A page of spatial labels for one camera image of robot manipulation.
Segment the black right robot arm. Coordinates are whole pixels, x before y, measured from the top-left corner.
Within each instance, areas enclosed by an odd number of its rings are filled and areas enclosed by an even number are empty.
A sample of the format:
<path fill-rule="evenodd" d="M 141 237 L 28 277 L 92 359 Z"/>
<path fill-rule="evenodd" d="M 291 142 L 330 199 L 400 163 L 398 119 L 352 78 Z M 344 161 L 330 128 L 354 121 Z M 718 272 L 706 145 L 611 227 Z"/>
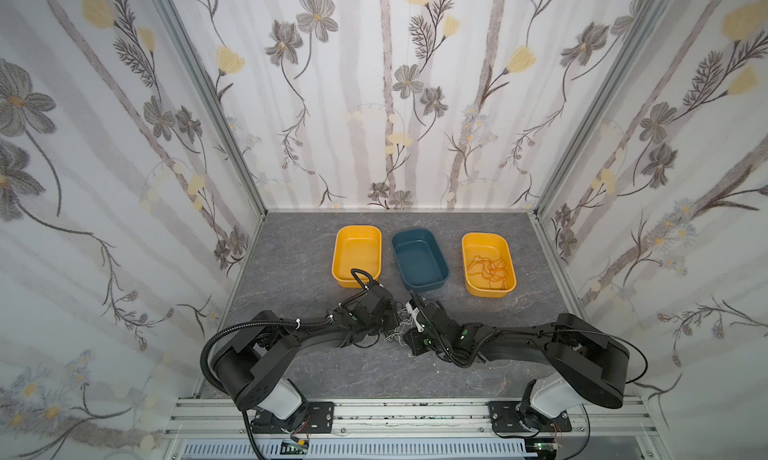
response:
<path fill-rule="evenodd" d="M 630 351 L 620 338 L 581 318 L 561 313 L 553 322 L 530 327 L 459 324 L 438 302 L 414 294 L 405 304 L 412 328 L 404 342 L 416 356 L 428 351 L 456 367 L 477 361 L 519 361 L 549 365 L 554 372 L 528 382 L 512 417 L 531 433 L 568 409 L 595 405 L 618 410 L 624 405 Z"/>

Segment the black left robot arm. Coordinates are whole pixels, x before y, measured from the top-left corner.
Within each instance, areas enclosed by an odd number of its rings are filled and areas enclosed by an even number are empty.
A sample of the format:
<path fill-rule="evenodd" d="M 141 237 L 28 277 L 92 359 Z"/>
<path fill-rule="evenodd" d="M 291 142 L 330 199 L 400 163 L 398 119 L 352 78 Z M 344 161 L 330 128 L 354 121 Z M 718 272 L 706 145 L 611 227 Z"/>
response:
<path fill-rule="evenodd" d="M 257 446 L 250 411 L 264 412 L 271 426 L 290 435 L 310 421 L 308 400 L 284 378 L 300 351 L 358 346 L 366 337 L 380 337 L 399 325 L 392 294 L 368 272 L 351 273 L 360 291 L 320 319 L 291 320 L 266 310 L 220 330 L 203 346 L 201 372 L 241 412 L 256 458 L 265 455 Z"/>

